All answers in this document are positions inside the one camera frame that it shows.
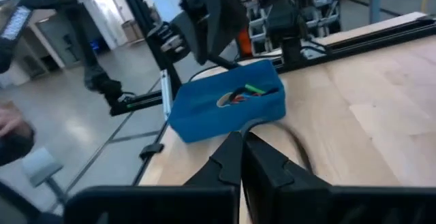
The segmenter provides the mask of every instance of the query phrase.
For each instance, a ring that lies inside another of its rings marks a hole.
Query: concrete floor
[[[420,8],[420,0],[401,0],[401,5],[398,1],[382,0],[381,5],[400,13]],[[429,0],[430,12],[436,12],[434,2]],[[392,17],[381,14],[382,20],[389,18]],[[344,31],[365,26],[369,10],[343,0],[341,19]],[[233,59],[235,51],[230,46],[224,56]],[[99,61],[112,78],[123,83],[126,91],[143,94],[160,89],[159,70],[144,43],[121,47]],[[190,55],[179,61],[176,68],[186,82],[205,66],[200,67]],[[93,185],[130,185],[141,165],[139,152],[153,142],[164,123],[161,106],[111,117],[103,97],[84,88],[82,74],[81,67],[59,71],[1,91],[0,101],[12,100],[33,124],[37,131],[35,149],[45,146],[64,164],[54,178],[69,194]],[[0,167],[0,180],[42,210],[56,207],[55,197],[47,187],[34,189],[29,184],[20,161]]]

